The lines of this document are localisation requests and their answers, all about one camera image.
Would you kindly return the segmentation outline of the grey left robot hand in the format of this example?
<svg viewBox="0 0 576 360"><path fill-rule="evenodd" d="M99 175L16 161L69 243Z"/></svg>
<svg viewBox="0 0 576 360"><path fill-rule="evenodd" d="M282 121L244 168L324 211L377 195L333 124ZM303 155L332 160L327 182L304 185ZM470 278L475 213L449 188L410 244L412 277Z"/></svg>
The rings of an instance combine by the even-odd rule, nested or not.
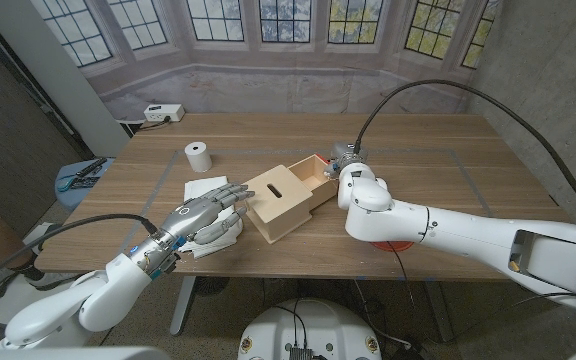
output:
<svg viewBox="0 0 576 360"><path fill-rule="evenodd" d="M213 242L236 225L247 209L241 207L221 221L217 220L219 213L254 195L254 191L248 191L247 185L227 183L189 199L165 219L157 233L158 241L172 247L179 247L186 242L201 245Z"/></svg>

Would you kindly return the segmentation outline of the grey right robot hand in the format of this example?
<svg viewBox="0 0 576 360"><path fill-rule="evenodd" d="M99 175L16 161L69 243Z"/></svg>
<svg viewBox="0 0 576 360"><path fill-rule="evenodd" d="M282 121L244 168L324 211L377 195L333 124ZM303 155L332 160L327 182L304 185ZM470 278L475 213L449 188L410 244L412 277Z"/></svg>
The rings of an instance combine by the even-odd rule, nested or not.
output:
<svg viewBox="0 0 576 360"><path fill-rule="evenodd" d="M365 163L367 161L367 151L361 149L358 154L354 153L355 145L347 142L335 142L331 149L329 163L323 173L331 178L338 179L341 171L352 163Z"/></svg>

